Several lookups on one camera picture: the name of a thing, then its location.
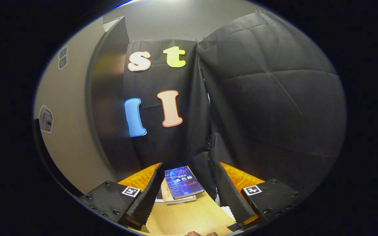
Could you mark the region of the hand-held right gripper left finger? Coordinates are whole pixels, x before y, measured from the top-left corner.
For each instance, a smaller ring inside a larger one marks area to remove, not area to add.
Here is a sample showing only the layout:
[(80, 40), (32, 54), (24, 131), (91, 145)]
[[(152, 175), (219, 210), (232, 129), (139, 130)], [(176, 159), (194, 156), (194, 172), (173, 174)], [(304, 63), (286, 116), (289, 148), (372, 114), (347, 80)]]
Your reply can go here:
[(105, 181), (78, 199), (116, 224), (141, 230), (153, 210), (163, 179), (163, 164), (157, 163), (119, 183)]

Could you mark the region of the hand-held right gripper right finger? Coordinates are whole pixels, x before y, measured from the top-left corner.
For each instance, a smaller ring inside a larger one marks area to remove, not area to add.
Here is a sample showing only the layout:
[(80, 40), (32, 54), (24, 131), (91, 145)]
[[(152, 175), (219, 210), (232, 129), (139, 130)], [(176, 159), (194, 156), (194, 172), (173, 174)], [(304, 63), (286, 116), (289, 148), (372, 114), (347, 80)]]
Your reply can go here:
[(292, 211), (308, 192), (308, 168), (294, 161), (215, 162), (219, 195), (242, 229), (263, 227)]

